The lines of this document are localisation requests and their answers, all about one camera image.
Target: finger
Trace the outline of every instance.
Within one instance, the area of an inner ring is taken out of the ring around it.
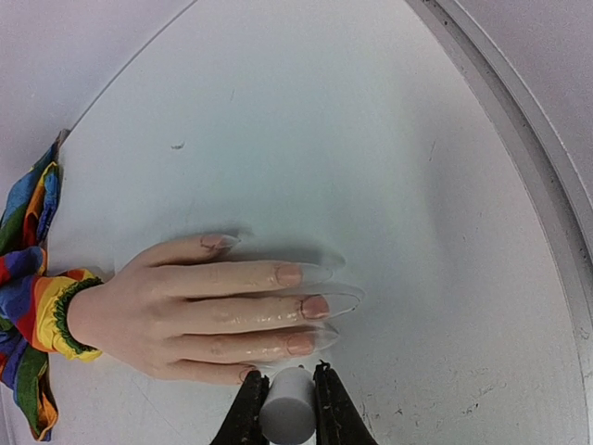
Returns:
[[[139,254],[131,264],[156,267],[164,264],[197,264],[212,260],[239,242],[229,235],[199,235],[161,243]]]
[[[176,335],[240,334],[296,326],[328,318],[321,295],[202,299],[180,304],[171,321]]]
[[[181,336],[170,340],[170,352],[195,362],[274,362],[304,357],[315,350],[315,333],[288,330],[234,336]]]
[[[212,364],[179,360],[165,369],[165,380],[191,380],[213,385],[241,385],[247,374],[255,369],[246,364]]]
[[[331,276],[331,271],[313,264],[277,261],[162,266],[154,290],[170,297],[223,297],[320,283]]]

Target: white cylinder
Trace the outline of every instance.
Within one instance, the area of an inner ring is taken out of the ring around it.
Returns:
[[[263,435],[277,445],[300,445],[315,432],[315,384],[303,368],[286,368],[274,378],[259,412]]]

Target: silicone practice hand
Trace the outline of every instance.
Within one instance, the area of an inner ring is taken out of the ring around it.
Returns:
[[[274,261],[206,263],[237,241],[195,236],[144,251],[74,298],[70,333],[148,375],[221,384],[241,383],[253,369],[245,363],[327,346],[331,335],[304,326],[330,316],[327,299],[273,292],[320,283],[331,272]]]

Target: fingernail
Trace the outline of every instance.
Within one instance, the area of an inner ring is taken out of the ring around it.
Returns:
[[[331,347],[339,338],[338,332],[330,326],[312,327],[293,334],[286,346],[291,355],[302,357]]]
[[[301,311],[306,320],[325,320],[354,311],[361,300],[346,293],[312,295],[303,300]]]
[[[247,376],[249,375],[249,373],[251,371],[256,371],[256,367],[255,366],[249,366],[248,368],[245,368],[243,371],[241,371],[241,374],[239,375],[239,378],[241,379],[241,382],[245,382],[245,379],[247,378]]]
[[[286,263],[276,269],[278,284],[286,287],[323,283],[332,277],[332,271],[316,264]]]
[[[200,240],[202,247],[215,250],[230,249],[240,242],[241,240],[239,238],[230,235],[205,235]]]

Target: multicolored scarf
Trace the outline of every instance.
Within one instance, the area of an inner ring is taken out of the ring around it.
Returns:
[[[76,342],[66,312],[76,292],[100,284],[85,270],[47,277],[45,239],[59,201],[57,152],[63,131],[11,189],[0,220],[0,380],[13,390],[33,437],[51,439],[57,407],[49,386],[48,352],[91,361],[100,351]]]

